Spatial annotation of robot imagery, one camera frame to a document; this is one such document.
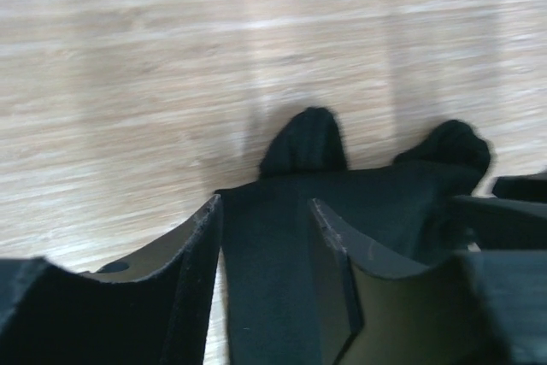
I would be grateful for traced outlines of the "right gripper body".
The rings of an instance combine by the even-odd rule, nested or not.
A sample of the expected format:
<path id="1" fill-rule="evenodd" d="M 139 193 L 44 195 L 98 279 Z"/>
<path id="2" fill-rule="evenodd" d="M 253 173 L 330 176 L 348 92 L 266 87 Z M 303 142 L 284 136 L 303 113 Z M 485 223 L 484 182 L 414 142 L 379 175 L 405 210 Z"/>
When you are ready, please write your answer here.
<path id="1" fill-rule="evenodd" d="M 464 265 L 501 343 L 502 362 L 544 364 L 546 174 L 499 177 L 490 197 L 453 197 L 450 212 L 479 246 Z"/>

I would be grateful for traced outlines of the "black tank top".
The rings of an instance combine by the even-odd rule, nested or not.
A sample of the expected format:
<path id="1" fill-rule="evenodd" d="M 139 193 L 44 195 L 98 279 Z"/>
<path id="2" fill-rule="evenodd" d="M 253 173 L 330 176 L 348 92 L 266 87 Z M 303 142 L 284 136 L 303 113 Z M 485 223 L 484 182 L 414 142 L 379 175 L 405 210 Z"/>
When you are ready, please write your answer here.
<path id="1" fill-rule="evenodd" d="M 491 162 L 472 126 L 448 120 L 389 165 L 352 169 L 330 110 L 294 116 L 257 179 L 220 190 L 231 363 L 322 363 L 322 299 L 343 307 L 338 336 L 366 322 L 349 254 L 385 248 L 431 267 L 465 249 L 468 231 L 447 205 L 471 194 Z"/>

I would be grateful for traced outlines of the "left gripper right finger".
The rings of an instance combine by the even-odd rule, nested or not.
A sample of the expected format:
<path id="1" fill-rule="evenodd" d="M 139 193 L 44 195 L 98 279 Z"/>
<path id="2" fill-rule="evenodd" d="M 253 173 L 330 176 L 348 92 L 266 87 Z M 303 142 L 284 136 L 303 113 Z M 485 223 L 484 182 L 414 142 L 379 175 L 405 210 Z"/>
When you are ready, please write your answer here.
<path id="1" fill-rule="evenodd" d="M 309 211 L 322 363 L 504 364 L 462 259 L 429 268 L 318 199 Z"/>

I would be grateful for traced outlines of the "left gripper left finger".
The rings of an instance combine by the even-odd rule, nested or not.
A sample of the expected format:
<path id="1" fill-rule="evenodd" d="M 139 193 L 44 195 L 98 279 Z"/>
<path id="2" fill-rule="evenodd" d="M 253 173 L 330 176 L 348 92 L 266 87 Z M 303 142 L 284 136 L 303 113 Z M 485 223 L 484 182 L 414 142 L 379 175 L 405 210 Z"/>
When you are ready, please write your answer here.
<path id="1" fill-rule="evenodd" d="M 221 245 L 222 202 L 101 269 L 43 257 L 1 262 L 4 364 L 200 364 Z"/>

